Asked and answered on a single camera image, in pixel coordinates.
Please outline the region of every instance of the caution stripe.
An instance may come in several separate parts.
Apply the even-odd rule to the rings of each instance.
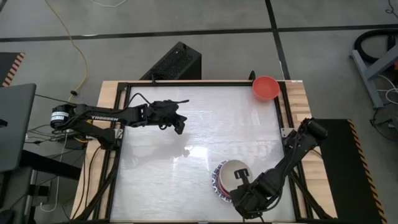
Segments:
[[[7,74],[6,79],[3,81],[2,86],[7,87],[11,85],[12,79],[14,79],[15,74],[17,73],[18,68],[22,64],[22,60],[25,57],[25,53],[19,53],[14,63],[11,65],[10,71]]]
[[[354,136],[355,145],[356,145],[356,148],[358,150],[359,157],[362,160],[363,168],[365,170],[365,174],[368,177],[369,186],[370,186],[370,189],[373,192],[374,203],[376,204],[376,207],[379,210],[381,222],[382,222],[382,224],[387,224],[386,216],[385,216],[384,211],[383,211],[383,206],[381,205],[379,196],[378,196],[378,194],[376,192],[376,187],[374,186],[373,179],[371,177],[371,173],[370,173],[369,168],[368,168],[368,164],[366,163],[365,155],[364,155],[364,153],[362,151],[361,143],[359,142],[359,137],[358,137],[358,134],[356,133],[354,123],[350,119],[348,119],[347,121],[349,122],[349,126],[351,127],[351,131],[352,131],[353,136]]]

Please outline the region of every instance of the gray floor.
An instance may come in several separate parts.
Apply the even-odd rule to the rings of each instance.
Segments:
[[[89,0],[49,1],[73,35],[271,27],[262,0],[127,0],[118,8],[104,8]],[[387,1],[380,0],[272,0],[272,6],[279,27],[398,22],[384,12]],[[369,125],[372,104],[353,61],[348,58],[355,38],[365,31],[285,32],[280,33],[280,39],[290,76],[304,81],[313,115],[354,121],[387,220],[398,223],[397,144],[378,135]],[[8,0],[0,13],[0,37],[58,35],[66,35],[65,30],[44,0]],[[88,61],[89,77],[75,101],[95,105],[102,81],[140,78],[178,41],[203,54],[203,79],[247,79],[251,70],[257,75],[283,79],[272,33],[78,40],[75,42]],[[385,50],[385,39],[373,39],[364,46],[378,56]],[[43,95],[66,100],[68,92],[84,76],[84,64],[69,41],[3,42],[0,52],[25,52],[12,84],[34,82],[37,93]],[[36,98],[29,126],[48,123],[52,107],[58,104]],[[395,134],[393,137],[398,139],[398,134],[388,134]],[[26,149],[46,156],[58,154],[61,147],[52,142],[40,147],[26,145]],[[80,153],[65,159],[74,161]],[[41,174],[39,179],[49,177]],[[70,199],[77,183],[63,179],[61,183],[58,208],[53,213],[37,209],[37,223],[66,220],[60,206],[65,203],[67,212],[71,210]]]

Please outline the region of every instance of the black metal frame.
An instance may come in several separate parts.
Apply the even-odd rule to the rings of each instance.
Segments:
[[[285,105],[285,110],[286,110],[286,115],[287,115],[287,119],[288,119],[288,124],[290,128],[294,128],[294,124],[293,124],[293,119],[292,119],[292,113],[290,110],[290,106],[289,106],[289,99],[287,96],[287,90],[286,90],[286,85],[285,82],[278,82],[279,86],[280,86],[280,91],[282,92],[282,96],[283,96],[283,100],[284,100],[284,105]],[[116,93],[116,99],[115,99],[115,104],[114,104],[114,109],[118,109],[119,108],[119,104],[121,101],[121,95],[122,95],[122,91],[126,91],[125,97],[124,97],[124,106],[127,106],[128,101],[130,99],[130,92],[131,92],[131,88],[134,86],[251,86],[252,82],[250,81],[241,81],[241,82],[228,82],[228,81],[220,81],[220,82],[206,82],[204,80],[200,80],[199,82],[196,82],[195,80],[193,80],[192,82],[145,82],[145,83],[119,83],[118,84],[118,90]],[[276,97],[274,99],[274,103],[275,103],[275,108],[276,108],[276,112],[277,112],[277,117],[278,117],[278,123],[279,123],[279,128],[283,128],[284,127],[284,122],[283,122],[283,118],[282,118],[282,112],[280,109],[280,103],[279,103],[279,97]],[[106,177],[106,171],[108,170],[108,164],[109,164],[109,160],[110,160],[110,155],[111,153],[109,151],[107,151],[105,153],[104,156],[104,162],[103,162],[103,168],[101,171],[101,178],[99,181],[99,185],[103,184],[103,181]],[[114,162],[119,163],[120,160],[120,152],[117,152],[114,158]],[[301,163],[298,165],[298,175],[300,177],[300,180],[305,183],[305,177],[304,177],[304,172],[303,172],[303,168]],[[111,208],[113,205],[113,197],[114,197],[114,190],[115,190],[115,185],[116,185],[116,178],[113,180],[113,182],[111,183],[111,185],[109,186],[109,195],[108,195],[108,202],[106,205],[106,215],[105,215],[105,219],[109,220],[110,216],[111,216]],[[300,214],[300,207],[299,207],[299,201],[298,201],[298,197],[297,197],[297,191],[295,188],[295,184],[294,181],[291,177],[289,177],[289,185],[290,185],[290,193],[292,194],[292,201],[293,201],[293,209],[294,209],[294,213],[295,213],[295,219],[299,220],[302,219],[301,214]],[[309,218],[313,218],[312,216],[312,209],[310,209],[310,204],[304,200],[305,202],[305,208],[307,211],[307,217]],[[97,204],[95,211],[94,211],[94,215],[93,215],[93,219],[99,219],[99,211],[100,211],[100,206],[101,204]]]

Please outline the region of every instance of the metal stand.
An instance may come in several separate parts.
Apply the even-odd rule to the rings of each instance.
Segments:
[[[58,162],[36,153],[22,150],[20,167],[31,167],[34,170],[79,180],[81,169],[69,164]]]
[[[391,48],[383,57],[369,67],[365,65],[357,50],[353,50],[352,56],[359,72],[361,73],[363,82],[368,89],[374,107],[382,108],[384,104],[379,93],[377,92],[374,79],[398,60],[398,45],[395,45],[393,48]]]

